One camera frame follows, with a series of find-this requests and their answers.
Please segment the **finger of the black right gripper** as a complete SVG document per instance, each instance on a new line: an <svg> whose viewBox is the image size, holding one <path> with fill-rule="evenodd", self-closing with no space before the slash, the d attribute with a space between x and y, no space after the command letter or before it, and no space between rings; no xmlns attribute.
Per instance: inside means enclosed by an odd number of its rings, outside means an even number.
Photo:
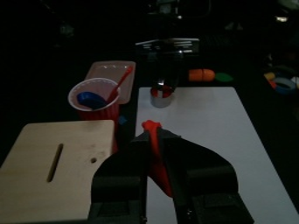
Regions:
<svg viewBox="0 0 299 224"><path fill-rule="evenodd" d="M176 89L182 70L182 51L178 50L172 56L172 89Z"/></svg>
<svg viewBox="0 0 299 224"><path fill-rule="evenodd" d="M165 76L166 76L166 58L161 55L156 60L157 64L157 86L162 87L165 85Z"/></svg>

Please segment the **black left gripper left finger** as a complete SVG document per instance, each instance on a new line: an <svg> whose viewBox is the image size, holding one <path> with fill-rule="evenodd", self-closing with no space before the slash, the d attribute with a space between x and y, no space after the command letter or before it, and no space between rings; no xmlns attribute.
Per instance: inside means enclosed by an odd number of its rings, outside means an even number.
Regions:
<svg viewBox="0 0 299 224"><path fill-rule="evenodd" d="M145 224L149 133L136 136L94 172L88 224Z"/></svg>

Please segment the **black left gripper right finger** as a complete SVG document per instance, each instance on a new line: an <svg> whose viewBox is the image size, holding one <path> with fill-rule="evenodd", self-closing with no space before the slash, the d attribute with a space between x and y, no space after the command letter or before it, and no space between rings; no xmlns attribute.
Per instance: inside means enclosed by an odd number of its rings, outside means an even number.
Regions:
<svg viewBox="0 0 299 224"><path fill-rule="evenodd" d="M177 224L253 224L229 161L169 130L157 137Z"/></svg>

